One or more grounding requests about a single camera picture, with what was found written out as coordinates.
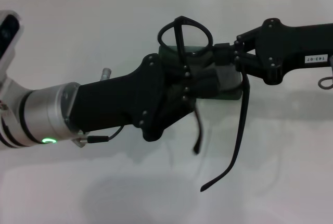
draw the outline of bolt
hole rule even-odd
[[[3,37],[5,40],[7,40],[7,39],[10,38],[10,31],[3,29],[3,30],[1,31],[1,35],[2,35],[2,37]]]
[[[111,76],[111,69],[104,68],[103,71],[102,71],[102,75],[100,77],[100,80],[101,81],[108,80],[108,79],[110,79],[110,76]]]

